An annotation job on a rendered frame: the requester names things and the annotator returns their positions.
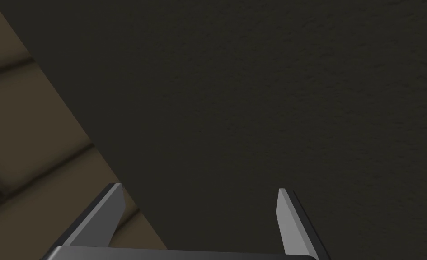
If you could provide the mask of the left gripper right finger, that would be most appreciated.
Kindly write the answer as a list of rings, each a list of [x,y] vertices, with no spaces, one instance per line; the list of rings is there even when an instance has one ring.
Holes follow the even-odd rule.
[[[316,229],[294,191],[279,189],[276,217],[287,255],[304,255],[312,260],[330,260]]]

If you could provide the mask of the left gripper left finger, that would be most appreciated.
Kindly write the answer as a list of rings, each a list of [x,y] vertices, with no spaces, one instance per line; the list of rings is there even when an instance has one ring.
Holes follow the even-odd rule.
[[[107,247],[125,207],[122,184],[108,184],[57,239],[53,247]]]

